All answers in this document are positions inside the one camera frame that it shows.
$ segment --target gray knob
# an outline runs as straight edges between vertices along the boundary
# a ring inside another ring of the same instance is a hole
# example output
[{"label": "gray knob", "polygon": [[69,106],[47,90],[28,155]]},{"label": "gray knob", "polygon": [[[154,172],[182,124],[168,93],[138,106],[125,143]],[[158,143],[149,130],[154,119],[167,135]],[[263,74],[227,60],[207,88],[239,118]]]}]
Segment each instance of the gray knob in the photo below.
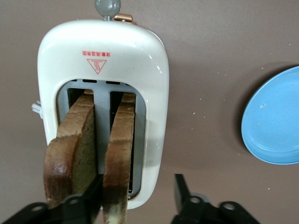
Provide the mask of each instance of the gray knob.
[{"label": "gray knob", "polygon": [[104,20],[112,20],[121,10],[121,0],[95,0],[95,8],[104,17]]}]

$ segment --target red logo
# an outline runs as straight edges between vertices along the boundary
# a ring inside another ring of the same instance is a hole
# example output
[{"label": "red logo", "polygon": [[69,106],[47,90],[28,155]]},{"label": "red logo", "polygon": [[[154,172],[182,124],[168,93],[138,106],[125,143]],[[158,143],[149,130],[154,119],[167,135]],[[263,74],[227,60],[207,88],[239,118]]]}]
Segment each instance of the red logo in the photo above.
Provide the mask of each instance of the red logo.
[{"label": "red logo", "polygon": [[107,60],[88,59],[87,61],[92,66],[93,70],[99,74]]},{"label": "red logo", "polygon": [[98,52],[98,51],[83,50],[82,55],[84,55],[84,56],[110,57],[110,52]]}]

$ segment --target toast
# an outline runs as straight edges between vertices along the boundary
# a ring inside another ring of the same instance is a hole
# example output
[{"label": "toast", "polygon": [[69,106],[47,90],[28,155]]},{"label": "toast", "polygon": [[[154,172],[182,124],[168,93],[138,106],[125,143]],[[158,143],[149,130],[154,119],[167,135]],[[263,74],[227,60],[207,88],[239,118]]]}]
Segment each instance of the toast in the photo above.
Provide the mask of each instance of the toast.
[{"label": "toast", "polygon": [[135,94],[124,93],[111,129],[105,158],[103,212],[105,224],[125,224],[135,119]]},{"label": "toast", "polygon": [[46,151],[43,181],[49,208],[57,207],[68,195],[84,193],[96,174],[93,95],[84,93]]}]

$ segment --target plate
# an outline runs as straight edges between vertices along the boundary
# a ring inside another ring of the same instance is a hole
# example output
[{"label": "plate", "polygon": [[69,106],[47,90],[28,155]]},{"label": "plate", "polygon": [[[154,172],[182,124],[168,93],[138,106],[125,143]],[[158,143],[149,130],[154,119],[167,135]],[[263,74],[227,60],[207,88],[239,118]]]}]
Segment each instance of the plate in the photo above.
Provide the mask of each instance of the plate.
[{"label": "plate", "polygon": [[242,118],[247,149],[268,163],[299,162],[299,66],[264,83],[248,102]]}]

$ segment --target toaster body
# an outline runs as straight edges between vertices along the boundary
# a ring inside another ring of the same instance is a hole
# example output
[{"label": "toaster body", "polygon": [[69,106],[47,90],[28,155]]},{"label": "toaster body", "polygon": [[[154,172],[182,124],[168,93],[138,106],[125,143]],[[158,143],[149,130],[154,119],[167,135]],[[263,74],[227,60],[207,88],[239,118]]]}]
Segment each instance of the toaster body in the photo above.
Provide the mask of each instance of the toaster body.
[{"label": "toaster body", "polygon": [[113,105],[136,95],[133,182],[128,209],[151,196],[157,182],[166,126],[169,67],[161,40],[117,21],[71,21],[47,33],[38,52],[38,84],[47,144],[71,105],[93,91],[98,171],[104,173]]}]

